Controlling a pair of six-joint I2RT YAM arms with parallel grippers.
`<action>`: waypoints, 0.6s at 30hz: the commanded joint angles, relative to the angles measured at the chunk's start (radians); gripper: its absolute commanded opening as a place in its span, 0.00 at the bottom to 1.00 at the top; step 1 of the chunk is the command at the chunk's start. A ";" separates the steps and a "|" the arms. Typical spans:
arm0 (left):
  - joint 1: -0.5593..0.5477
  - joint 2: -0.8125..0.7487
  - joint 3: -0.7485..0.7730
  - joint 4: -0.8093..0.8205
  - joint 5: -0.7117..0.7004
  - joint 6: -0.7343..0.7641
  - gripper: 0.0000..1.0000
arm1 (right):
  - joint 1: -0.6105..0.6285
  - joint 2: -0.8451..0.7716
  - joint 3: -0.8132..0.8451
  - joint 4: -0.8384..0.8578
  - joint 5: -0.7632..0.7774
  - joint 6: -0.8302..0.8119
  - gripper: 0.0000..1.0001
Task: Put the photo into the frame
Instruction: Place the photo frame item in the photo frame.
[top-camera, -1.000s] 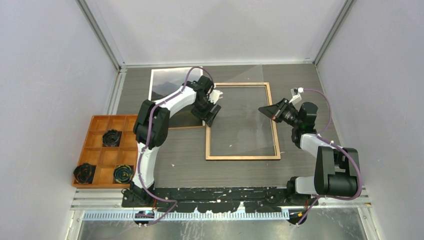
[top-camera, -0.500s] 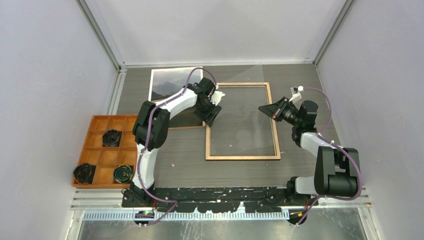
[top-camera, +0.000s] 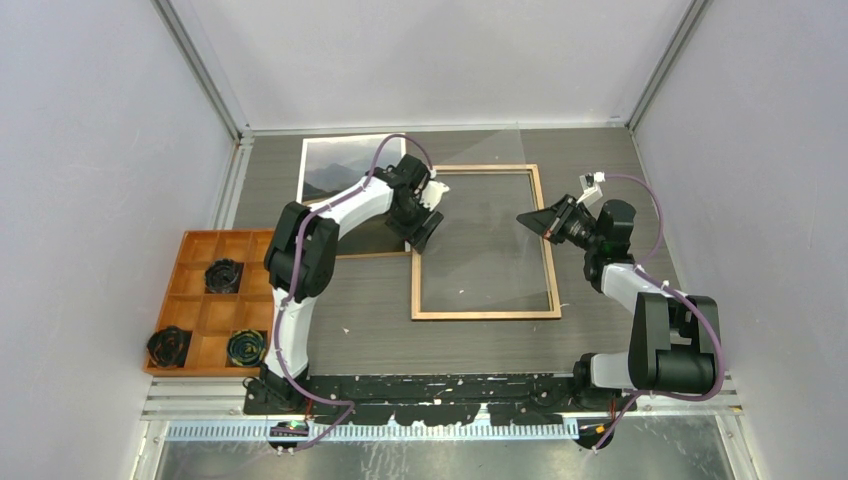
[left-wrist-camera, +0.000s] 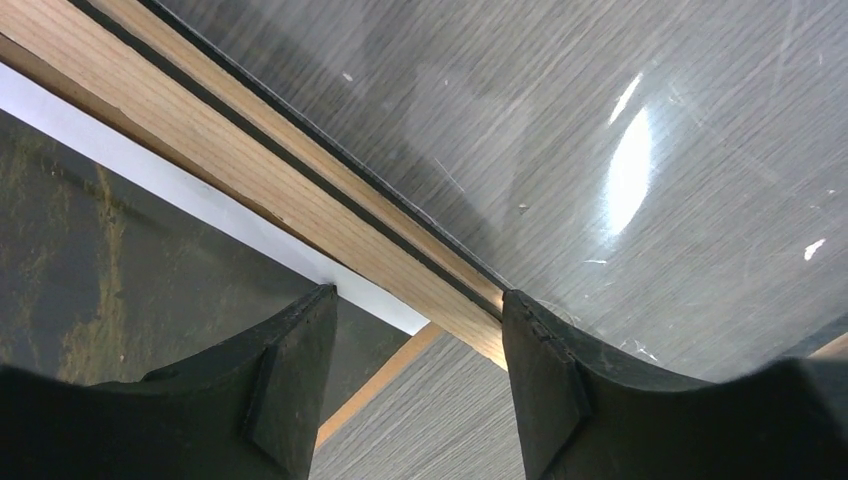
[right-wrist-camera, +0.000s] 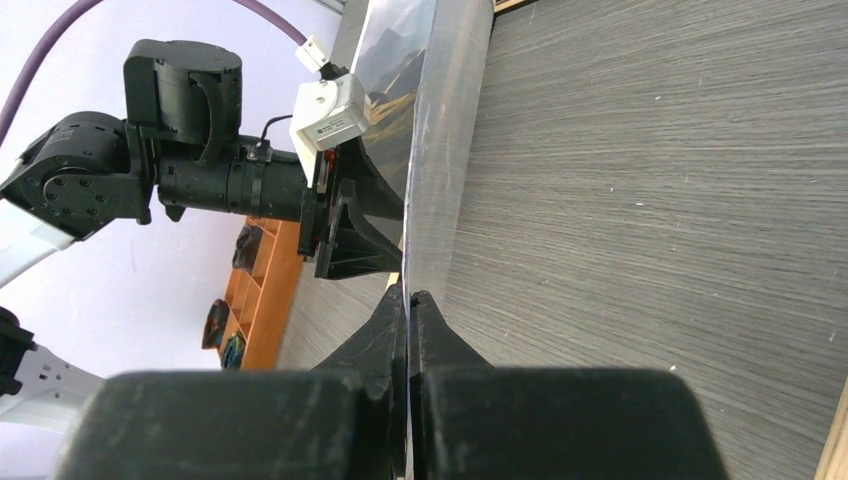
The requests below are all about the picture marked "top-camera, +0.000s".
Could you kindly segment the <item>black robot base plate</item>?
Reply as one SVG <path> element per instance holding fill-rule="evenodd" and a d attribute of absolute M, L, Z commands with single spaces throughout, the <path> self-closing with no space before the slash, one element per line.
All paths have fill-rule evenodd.
<path fill-rule="evenodd" d="M 486 413 L 495 426 L 553 425 L 566 413 L 615 416 L 618 390 L 584 386 L 554 373 L 310 375 L 292 387 L 273 373 L 243 380 L 247 415 L 300 415 L 319 425 L 468 425 Z"/>

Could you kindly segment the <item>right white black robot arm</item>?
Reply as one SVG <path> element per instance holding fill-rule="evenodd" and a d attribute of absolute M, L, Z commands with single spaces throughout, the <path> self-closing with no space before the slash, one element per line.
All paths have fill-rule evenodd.
<path fill-rule="evenodd" d="M 587 353 L 573 369 L 571 397 L 596 410 L 611 391 L 704 396 L 721 378 L 717 305 L 649 281 L 630 252 L 636 210 L 622 200 L 605 202 L 593 216 L 566 195 L 516 220 L 551 244 L 571 243 L 584 252 L 584 277 L 592 288 L 632 316 L 629 346 L 616 354 Z"/>

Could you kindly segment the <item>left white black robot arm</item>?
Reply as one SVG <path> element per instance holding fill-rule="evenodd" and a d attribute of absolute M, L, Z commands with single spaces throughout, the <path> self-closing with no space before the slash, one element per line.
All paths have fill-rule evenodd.
<path fill-rule="evenodd" d="M 284 207 L 264 258 L 274 313 L 259 374 L 280 412 L 293 414 L 305 405 L 307 389 L 298 379 L 308 370 L 310 324 L 334 274 L 340 240 L 384 215 L 396 236 L 422 252 L 443 219 L 437 207 L 450 190 L 436 175 L 424 161 L 405 155 L 396 165 L 371 167 L 326 200 Z"/>

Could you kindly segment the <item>mountain landscape photo board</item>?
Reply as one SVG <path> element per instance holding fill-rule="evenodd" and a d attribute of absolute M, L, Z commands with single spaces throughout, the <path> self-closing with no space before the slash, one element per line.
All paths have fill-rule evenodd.
<path fill-rule="evenodd" d="M 302 143 L 297 201 L 309 205 L 326 200 L 358 182 L 369 170 L 383 141 L 382 134 L 307 138 Z M 338 254 L 406 253 L 410 247 L 374 216 L 340 238 Z"/>

